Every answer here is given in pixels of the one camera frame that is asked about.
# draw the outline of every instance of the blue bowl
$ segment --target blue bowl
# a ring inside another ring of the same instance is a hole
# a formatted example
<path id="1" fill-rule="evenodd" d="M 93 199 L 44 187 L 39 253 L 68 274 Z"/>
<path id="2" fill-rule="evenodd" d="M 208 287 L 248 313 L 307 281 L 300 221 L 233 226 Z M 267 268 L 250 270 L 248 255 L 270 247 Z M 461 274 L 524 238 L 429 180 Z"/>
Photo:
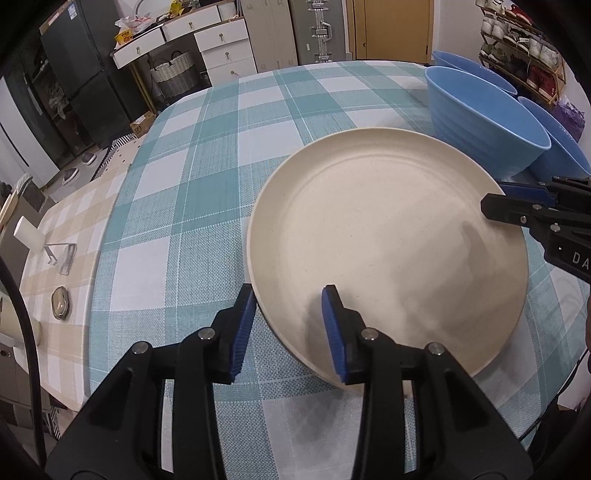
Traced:
<path id="1" fill-rule="evenodd" d="M 551 147 L 540 122 L 508 93 L 448 67 L 425 70 L 435 136 L 463 151 L 493 178 L 525 170 Z"/>
<path id="2" fill-rule="evenodd" d="M 502 76 L 477 64 L 475 61 L 468 60 L 467 58 L 454 55 L 447 51 L 434 51 L 431 55 L 433 56 L 435 65 L 439 65 L 440 67 L 451 67 L 452 69 L 471 73 L 487 82 L 491 82 L 509 95 L 513 95 L 514 97 L 517 96 L 517 90 L 513 85 L 507 82 Z"/>
<path id="3" fill-rule="evenodd" d="M 552 148 L 544 152 L 530 165 L 531 172 L 539 181 L 550 181 L 552 175 L 560 177 L 586 178 L 591 175 L 591 168 L 578 143 L 560 125 L 560 122 L 544 108 L 527 98 L 518 100 L 527 108 L 550 134 Z"/>

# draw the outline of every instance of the plastic bag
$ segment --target plastic bag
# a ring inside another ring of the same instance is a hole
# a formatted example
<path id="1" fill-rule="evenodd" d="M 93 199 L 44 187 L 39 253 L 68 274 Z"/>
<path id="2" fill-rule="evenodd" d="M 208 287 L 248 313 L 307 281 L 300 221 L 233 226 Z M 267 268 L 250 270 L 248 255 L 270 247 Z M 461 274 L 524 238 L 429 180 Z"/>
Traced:
<path id="1" fill-rule="evenodd" d="M 138 33 L 142 33 L 153 23 L 154 19 L 152 17 L 125 17 L 117 20 L 115 25 L 119 27 L 120 31 L 130 28 L 133 34 L 137 35 Z"/>
<path id="2" fill-rule="evenodd" d="M 552 116 L 562 124 L 571 137 L 579 142 L 585 128 L 585 114 L 570 103 L 566 95 L 560 97 L 552 111 Z"/>

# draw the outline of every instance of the cardboard box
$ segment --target cardboard box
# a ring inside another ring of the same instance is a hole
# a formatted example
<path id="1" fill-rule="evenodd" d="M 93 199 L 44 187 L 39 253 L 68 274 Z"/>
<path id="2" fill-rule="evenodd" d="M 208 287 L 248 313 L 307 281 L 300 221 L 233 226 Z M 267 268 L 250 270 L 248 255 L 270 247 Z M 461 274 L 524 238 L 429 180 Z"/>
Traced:
<path id="1" fill-rule="evenodd" d="M 129 126 L 131 131 L 139 138 L 148 133 L 154 120 L 156 120 L 156 116 L 152 112 L 146 112 L 137 120 L 131 122 Z"/>

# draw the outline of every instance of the purple bag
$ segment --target purple bag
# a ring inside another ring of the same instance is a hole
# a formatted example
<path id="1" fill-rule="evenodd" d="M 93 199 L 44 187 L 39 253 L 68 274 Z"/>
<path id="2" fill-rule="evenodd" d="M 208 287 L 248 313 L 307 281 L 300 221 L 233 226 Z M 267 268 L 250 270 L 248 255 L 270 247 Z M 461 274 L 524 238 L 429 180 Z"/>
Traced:
<path id="1" fill-rule="evenodd" d="M 558 100 L 552 115 L 578 143 L 585 128 L 585 114 L 564 97 Z"/>

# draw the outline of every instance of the beige plaid tablecloth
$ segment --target beige plaid tablecloth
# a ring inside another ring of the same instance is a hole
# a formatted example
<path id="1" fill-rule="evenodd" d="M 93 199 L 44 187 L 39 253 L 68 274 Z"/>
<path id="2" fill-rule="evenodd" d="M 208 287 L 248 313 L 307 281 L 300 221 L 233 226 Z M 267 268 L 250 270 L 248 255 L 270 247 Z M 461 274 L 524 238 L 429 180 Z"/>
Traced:
<path id="1" fill-rule="evenodd" d="M 29 253 L 21 280 L 21 294 L 29 315 L 41 322 L 37 347 L 41 386 L 72 410 L 80 410 L 90 396 L 88 379 L 88 321 L 100 245 L 107 221 L 127 174 L 128 166 L 109 170 L 47 211 L 39 230 L 46 243 L 77 244 L 69 275 L 60 275 L 48 257 Z M 63 247 L 52 247 L 60 256 Z M 57 320 L 51 295 L 59 286 L 70 294 L 70 314 Z M 27 371 L 23 349 L 14 349 Z"/>

